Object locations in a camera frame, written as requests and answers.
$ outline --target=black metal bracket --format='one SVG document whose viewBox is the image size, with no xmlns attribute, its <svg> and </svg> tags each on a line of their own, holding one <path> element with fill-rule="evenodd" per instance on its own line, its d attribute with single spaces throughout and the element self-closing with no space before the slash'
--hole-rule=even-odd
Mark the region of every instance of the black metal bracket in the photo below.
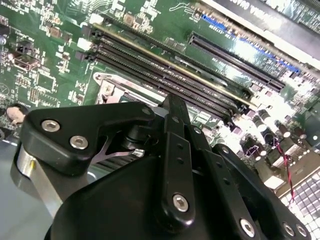
<svg viewBox="0 0 320 240">
<path fill-rule="evenodd" d="M 20 139 L 31 156 L 63 174 L 79 175 L 98 153 L 101 137 L 126 130 L 128 126 L 148 125 L 154 119 L 154 112 L 139 102 L 34 110 L 24 119 Z M 54 120 L 60 129 L 44 130 L 45 120 Z M 72 147 L 73 136 L 84 137 L 88 146 Z"/>
<path fill-rule="evenodd" d="M 51 187 L 59 176 L 83 175 L 91 161 L 145 150 L 143 158 L 69 192 L 54 218 L 52 240 L 133 235 L 142 240 L 154 235 L 181 240 L 311 239 L 230 148 L 210 148 L 202 131 L 191 125 L 180 98 L 169 95 L 161 107 L 167 112 L 163 116 L 138 102 L 42 109 L 26 116 L 21 144 L 29 164 L 18 164 L 31 166 L 34 158 L 40 167 L 50 167 L 56 181 L 50 185 L 46 178 Z M 58 123 L 59 129 L 45 130 L 46 120 Z M 84 137 L 87 145 L 75 148 L 73 136 Z M 22 170 L 32 181 L 39 180 L 39 171 Z M 127 229 L 118 227 L 125 224 Z"/>
</svg>

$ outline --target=white connector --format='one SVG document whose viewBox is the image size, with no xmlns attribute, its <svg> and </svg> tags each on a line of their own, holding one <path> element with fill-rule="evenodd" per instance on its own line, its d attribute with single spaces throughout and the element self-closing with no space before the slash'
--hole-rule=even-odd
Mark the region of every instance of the white connector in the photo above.
<svg viewBox="0 0 320 240">
<path fill-rule="evenodd" d="M 82 50 L 88 51 L 91 49 L 92 44 L 93 43 L 91 41 L 88 41 L 87 39 L 80 37 L 76 45 Z"/>
<path fill-rule="evenodd" d="M 99 24 L 101 25 L 104 22 L 104 18 L 96 13 L 92 13 L 89 23 L 90 24 Z"/>
</svg>

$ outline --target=green circuit board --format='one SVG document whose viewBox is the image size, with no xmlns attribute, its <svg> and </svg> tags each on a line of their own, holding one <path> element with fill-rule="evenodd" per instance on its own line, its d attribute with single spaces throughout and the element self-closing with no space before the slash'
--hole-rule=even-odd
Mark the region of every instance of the green circuit board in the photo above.
<svg viewBox="0 0 320 240">
<path fill-rule="evenodd" d="M 92 13 L 107 15 L 117 23 L 127 25 L 213 70 L 218 76 L 229 80 L 228 84 L 233 86 L 230 91 L 239 98 L 244 96 L 240 91 L 237 92 L 235 87 L 249 89 L 257 107 L 270 106 L 274 113 L 272 117 L 288 127 L 301 125 L 303 120 L 300 120 L 300 117 L 318 100 L 315 91 L 319 86 L 318 79 L 307 72 L 301 72 L 299 77 L 290 78 L 292 68 L 288 67 L 289 64 L 277 57 L 269 58 L 266 50 L 244 42 L 241 35 L 230 34 L 204 20 L 195 10 L 193 1 L 1 0 L 0 3 L 0 23 L 10 27 L 6 44 L 0 46 L 1 108 L 13 103 L 19 103 L 29 110 L 93 105 L 100 89 L 100 85 L 94 79 L 96 73 L 125 77 L 105 64 L 80 61 L 75 57 L 76 52 L 81 51 L 77 43 L 79 38 L 83 38 L 82 26 L 90 25 Z M 299 12 L 299 21 L 303 19 L 307 22 L 309 11 L 305 6 Z M 103 28 L 130 40 L 130 35 L 118 25 L 105 24 Z M 249 76 L 190 46 L 192 32 L 282 81 L 286 85 L 285 88 L 279 94 L 273 93 L 272 96 L 266 97 L 268 91 L 261 91 L 264 88 L 253 84 Z M 22 41 L 32 43 L 31 61 L 37 61 L 37 64 L 31 70 L 13 64 L 8 57 Z M 172 59 L 168 52 L 147 41 L 133 41 L 162 58 L 178 62 L 177 59 Z M 216 84 L 215 79 L 207 80 Z M 156 89 L 149 90 L 163 97 Z M 201 128 L 221 125 L 219 120 L 194 107 L 189 108 L 189 113 L 193 123 Z M 13 130 L 12 134 L 18 136 L 17 126 L 8 121 L 5 115 L 0 117 L 0 125 Z M 208 140 L 214 144 L 220 136 L 221 134 L 217 134 Z M 233 139 L 239 142 L 241 137 Z"/>
</svg>

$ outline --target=chip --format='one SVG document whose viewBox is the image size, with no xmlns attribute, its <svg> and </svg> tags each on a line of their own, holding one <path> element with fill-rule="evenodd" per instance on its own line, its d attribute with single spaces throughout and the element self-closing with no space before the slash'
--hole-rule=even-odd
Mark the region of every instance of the chip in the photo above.
<svg viewBox="0 0 320 240">
<path fill-rule="evenodd" d="M 131 14 L 129 13 L 126 13 L 124 16 L 123 16 L 123 22 L 125 24 L 127 24 L 128 26 L 132 26 L 134 24 L 134 16 L 132 16 Z"/>
</svg>

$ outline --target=motherboard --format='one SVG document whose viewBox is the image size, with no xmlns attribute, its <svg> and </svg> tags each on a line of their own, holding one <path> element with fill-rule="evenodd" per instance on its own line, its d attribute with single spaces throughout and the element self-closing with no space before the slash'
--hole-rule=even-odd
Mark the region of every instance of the motherboard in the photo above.
<svg viewBox="0 0 320 240">
<path fill-rule="evenodd" d="M 0 0 L 0 139 L 34 109 L 175 94 L 211 146 L 294 165 L 317 150 L 319 40 L 311 0 Z"/>
</svg>

